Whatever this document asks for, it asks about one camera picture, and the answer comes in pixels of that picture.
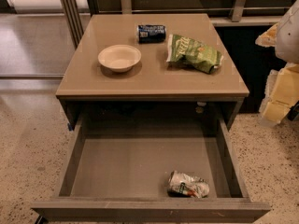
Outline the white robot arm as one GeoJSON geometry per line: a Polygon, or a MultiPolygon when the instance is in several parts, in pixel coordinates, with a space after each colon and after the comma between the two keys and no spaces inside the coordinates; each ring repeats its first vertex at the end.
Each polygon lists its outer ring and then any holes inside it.
{"type": "Polygon", "coordinates": [[[270,72],[259,109],[261,124],[274,127],[299,101],[299,0],[278,23],[259,35],[255,44],[273,47],[276,56],[286,62],[279,71],[270,72]]]}

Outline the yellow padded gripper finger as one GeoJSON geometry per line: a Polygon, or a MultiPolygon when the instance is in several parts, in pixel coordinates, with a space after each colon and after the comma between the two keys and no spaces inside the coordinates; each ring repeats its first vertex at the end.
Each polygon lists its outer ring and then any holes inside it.
{"type": "Polygon", "coordinates": [[[279,71],[271,70],[264,95],[259,108],[261,124],[280,124],[299,101],[299,64],[287,63],[279,71]]]}

